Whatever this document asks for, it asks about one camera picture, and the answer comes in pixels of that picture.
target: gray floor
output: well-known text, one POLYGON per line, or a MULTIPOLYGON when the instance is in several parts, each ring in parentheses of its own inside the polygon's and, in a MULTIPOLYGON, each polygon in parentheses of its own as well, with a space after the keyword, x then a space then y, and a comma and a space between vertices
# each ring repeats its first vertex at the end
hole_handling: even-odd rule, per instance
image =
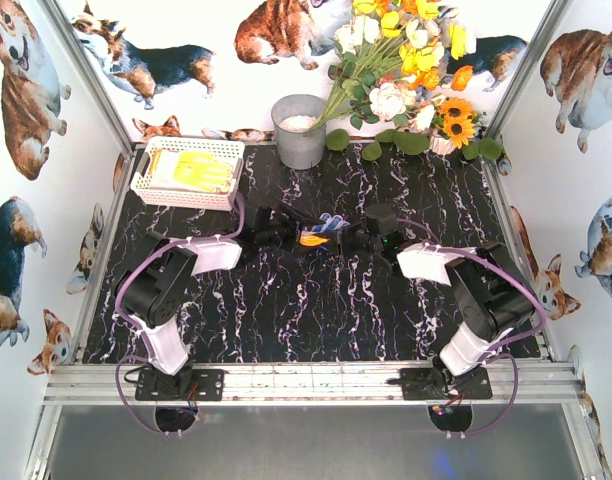
MULTIPOLYGON (((152 408, 140 408, 152 418, 152 408)), ((446 440, 425 407, 205 408, 182 440, 123 407, 65 407, 53 480, 567 480, 581 478, 559 405, 516 406, 490 433, 446 440)), ((476 406, 474 427, 497 406, 476 406)))

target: yellow object in basket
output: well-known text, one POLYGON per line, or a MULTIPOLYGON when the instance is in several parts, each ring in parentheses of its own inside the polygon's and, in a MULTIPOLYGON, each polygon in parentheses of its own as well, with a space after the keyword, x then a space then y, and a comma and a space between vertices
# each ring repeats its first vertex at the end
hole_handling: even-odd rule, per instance
POLYGON ((233 179, 233 167, 215 160, 212 153, 187 151, 179 154, 173 178, 206 192, 226 193, 233 179))

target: marble surface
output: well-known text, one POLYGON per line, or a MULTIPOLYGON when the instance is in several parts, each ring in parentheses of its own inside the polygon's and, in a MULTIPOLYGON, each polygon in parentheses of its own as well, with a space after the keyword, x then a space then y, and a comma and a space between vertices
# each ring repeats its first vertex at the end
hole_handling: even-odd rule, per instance
MULTIPOLYGON (((367 206, 387 202, 400 217, 428 225, 443 245, 503 241, 478 166, 394 151, 368 163, 360 148, 327 153, 318 167, 298 172, 280 164, 273 145, 247 147, 240 191, 283 200, 317 217, 339 214, 351 223, 367 206)), ((145 351, 113 315, 110 288, 145 231, 210 235, 236 221, 226 212, 145 206, 129 191, 84 363, 116 363, 126 353, 145 351)), ((448 342, 460 317, 449 287, 394 278, 370 257, 342 260, 324 250, 301 256, 265 250, 243 269, 193 277, 177 319, 195 362, 251 363, 421 359, 448 342)), ((518 342, 512 352, 539 356, 534 338, 518 342)))

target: white plastic basket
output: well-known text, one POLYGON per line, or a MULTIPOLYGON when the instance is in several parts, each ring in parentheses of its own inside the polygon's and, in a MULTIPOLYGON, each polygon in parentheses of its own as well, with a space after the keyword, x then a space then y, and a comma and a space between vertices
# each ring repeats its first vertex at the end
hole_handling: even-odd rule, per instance
POLYGON ((244 165, 244 143, 228 140, 207 140, 191 137, 153 137, 146 145, 146 152, 139 162, 137 171, 130 182, 130 188, 148 205, 166 205, 169 207, 185 207, 206 210, 233 209, 239 178, 244 165), (233 167, 233 181, 227 194, 185 192, 149 188, 151 176, 148 170, 148 160, 155 150, 164 149, 171 152, 185 150, 200 150, 211 152, 215 158, 233 167))

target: black mounting plate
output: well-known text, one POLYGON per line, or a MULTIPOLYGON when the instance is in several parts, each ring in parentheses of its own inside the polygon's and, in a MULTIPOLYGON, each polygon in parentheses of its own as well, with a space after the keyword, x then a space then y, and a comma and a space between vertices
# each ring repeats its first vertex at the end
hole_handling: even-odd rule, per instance
MULTIPOLYGON (((197 384, 195 400, 202 402, 220 402, 224 391, 224 370, 193 369, 190 384, 197 384)), ((186 400, 186 397, 171 395, 170 392, 158 390, 156 376, 152 369, 139 372, 135 400, 140 402, 186 400)))
MULTIPOLYGON (((432 368, 402 368, 399 381, 404 400, 446 400, 438 388, 433 388, 432 368)), ((457 390, 464 394, 464 400, 489 400, 493 390, 485 368, 479 367, 457 378, 457 390)))

